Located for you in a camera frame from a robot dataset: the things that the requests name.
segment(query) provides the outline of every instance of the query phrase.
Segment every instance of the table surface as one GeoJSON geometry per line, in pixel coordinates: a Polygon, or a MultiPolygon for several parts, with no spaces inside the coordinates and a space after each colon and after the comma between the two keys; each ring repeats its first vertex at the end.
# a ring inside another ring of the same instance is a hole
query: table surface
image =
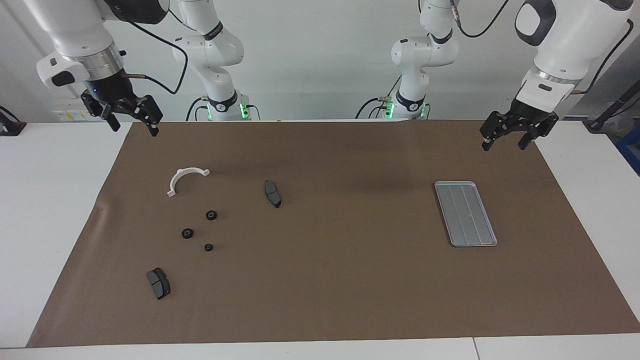
{"type": "MultiPolygon", "coordinates": [[[[0,138],[0,358],[631,360],[640,354],[640,334],[22,349],[129,128],[29,124],[16,138],[0,138]]],[[[640,318],[640,177],[606,136],[578,122],[558,123],[537,144],[640,318]]]]}

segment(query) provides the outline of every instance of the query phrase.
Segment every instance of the brown mat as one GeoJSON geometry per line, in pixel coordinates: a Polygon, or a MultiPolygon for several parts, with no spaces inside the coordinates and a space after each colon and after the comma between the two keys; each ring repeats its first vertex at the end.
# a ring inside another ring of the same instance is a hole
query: brown mat
{"type": "Polygon", "coordinates": [[[640,332],[537,148],[479,125],[135,124],[28,346],[640,332]],[[497,247],[450,245],[439,180],[476,182],[497,247]]]}

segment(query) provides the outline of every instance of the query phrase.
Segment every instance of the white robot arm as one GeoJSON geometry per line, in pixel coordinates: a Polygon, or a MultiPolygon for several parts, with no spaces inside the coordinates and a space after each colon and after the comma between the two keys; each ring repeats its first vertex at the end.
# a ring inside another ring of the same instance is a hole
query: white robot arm
{"type": "Polygon", "coordinates": [[[137,97],[125,77],[121,52],[104,27],[105,20],[157,24],[169,0],[25,0],[39,25],[49,34],[55,51],[37,65],[49,88],[83,82],[81,98],[89,113],[107,121],[113,131],[120,124],[113,113],[144,122],[153,136],[162,112],[151,95],[137,97]]]}
{"type": "MultiPolygon", "coordinates": [[[[210,0],[178,0],[187,26],[199,32],[176,39],[175,43],[189,54],[189,68],[207,90],[209,113],[213,120],[243,120],[249,117],[248,98],[240,94],[223,66],[236,65],[244,58],[240,39],[225,29],[210,0]]],[[[173,51],[176,60],[184,61],[173,51]]]]}
{"type": "Polygon", "coordinates": [[[394,44],[391,59],[402,70],[402,80],[388,117],[413,119],[418,116],[429,85],[429,75],[424,68],[456,61],[460,47],[453,37],[453,20],[449,0],[424,0],[420,23],[427,36],[406,38],[394,44]]]}
{"type": "Polygon", "coordinates": [[[483,148],[513,131],[525,131],[518,146],[547,136],[556,106],[580,83],[589,66],[611,46],[628,20],[634,0],[526,0],[515,27],[538,48],[531,70],[506,114],[494,111],[480,132],[483,148]]]}

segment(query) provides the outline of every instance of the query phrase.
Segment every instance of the gray plastic tray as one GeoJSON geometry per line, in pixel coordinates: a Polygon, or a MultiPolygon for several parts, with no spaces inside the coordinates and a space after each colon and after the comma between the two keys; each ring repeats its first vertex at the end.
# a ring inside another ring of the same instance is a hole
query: gray plastic tray
{"type": "Polygon", "coordinates": [[[498,245],[476,184],[471,181],[439,181],[435,188],[454,246],[498,245]]]}

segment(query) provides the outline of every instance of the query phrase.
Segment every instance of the white curved handle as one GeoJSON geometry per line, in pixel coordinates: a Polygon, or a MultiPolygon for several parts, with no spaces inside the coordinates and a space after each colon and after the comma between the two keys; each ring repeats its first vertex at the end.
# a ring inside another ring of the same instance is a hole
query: white curved handle
{"type": "Polygon", "coordinates": [[[210,173],[209,169],[202,170],[201,168],[197,168],[197,167],[179,168],[178,171],[175,173],[175,175],[171,178],[171,182],[169,183],[169,192],[167,192],[166,194],[169,195],[169,197],[174,196],[175,183],[177,183],[178,180],[180,180],[180,178],[185,176],[186,174],[192,174],[194,172],[197,172],[202,176],[207,176],[210,173]]]}

